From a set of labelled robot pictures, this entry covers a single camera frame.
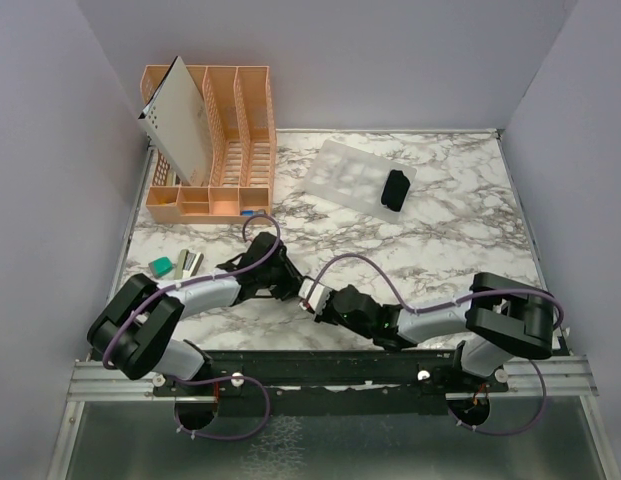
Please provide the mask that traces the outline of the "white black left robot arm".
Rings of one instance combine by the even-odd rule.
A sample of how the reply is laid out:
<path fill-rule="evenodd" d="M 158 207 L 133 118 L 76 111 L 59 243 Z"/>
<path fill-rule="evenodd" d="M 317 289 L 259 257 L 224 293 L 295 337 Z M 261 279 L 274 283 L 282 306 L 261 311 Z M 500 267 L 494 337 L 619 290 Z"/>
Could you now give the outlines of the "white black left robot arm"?
<path fill-rule="evenodd" d="M 185 392 L 200 394 L 210 385 L 208 358 L 194 344 L 173 338 L 178 323 L 239 305 L 262 290 L 276 300 L 294 299 L 303 281 L 283 242 L 262 232 L 246 252 L 208 274 L 173 281 L 130 277 L 94 321 L 87 341 L 131 380 L 153 372 L 176 377 Z"/>

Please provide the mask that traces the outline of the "black white boxer briefs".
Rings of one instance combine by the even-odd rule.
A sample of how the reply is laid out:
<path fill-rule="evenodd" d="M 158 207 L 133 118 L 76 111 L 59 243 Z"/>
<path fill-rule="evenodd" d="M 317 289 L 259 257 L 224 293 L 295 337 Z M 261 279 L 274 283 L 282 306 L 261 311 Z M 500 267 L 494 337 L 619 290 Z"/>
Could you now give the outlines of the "black white boxer briefs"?
<path fill-rule="evenodd" d="M 401 170 L 391 170 L 384 184 L 380 203 L 393 212 L 400 212 L 410 185 L 410 180 Z"/>

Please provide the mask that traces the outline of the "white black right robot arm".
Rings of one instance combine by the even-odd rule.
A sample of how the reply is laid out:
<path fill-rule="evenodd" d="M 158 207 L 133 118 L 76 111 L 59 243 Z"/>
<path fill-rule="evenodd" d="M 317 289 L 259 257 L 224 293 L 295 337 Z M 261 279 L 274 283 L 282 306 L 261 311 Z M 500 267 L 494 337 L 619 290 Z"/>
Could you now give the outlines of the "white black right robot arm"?
<path fill-rule="evenodd" d="M 549 292 L 492 273 L 478 273 L 458 298 L 416 307 L 379 304 L 349 285 L 340 290 L 306 279 L 300 305 L 319 323 L 340 325 L 388 351 L 417 347 L 435 337 L 471 332 L 456 347 L 451 383 L 471 391 L 514 357 L 552 356 L 564 310 Z"/>

